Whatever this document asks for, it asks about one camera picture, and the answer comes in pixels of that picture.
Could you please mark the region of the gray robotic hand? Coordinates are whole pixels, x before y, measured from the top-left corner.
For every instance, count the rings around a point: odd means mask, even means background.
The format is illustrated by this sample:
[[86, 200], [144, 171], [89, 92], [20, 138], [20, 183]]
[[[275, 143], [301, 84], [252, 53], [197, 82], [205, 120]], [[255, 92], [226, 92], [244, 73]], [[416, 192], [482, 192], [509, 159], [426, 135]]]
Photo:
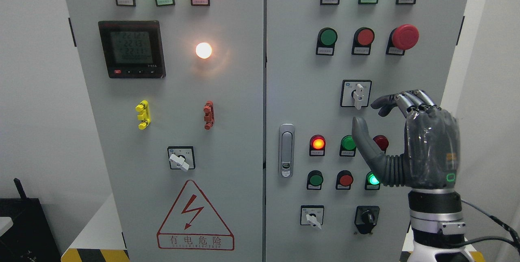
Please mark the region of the gray robotic hand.
[[387, 155], [369, 136], [366, 121], [354, 117], [352, 136], [357, 149], [385, 186], [449, 189], [455, 186], [460, 163], [457, 120], [420, 89], [377, 98], [372, 104], [387, 116], [398, 107], [405, 117], [404, 153]]

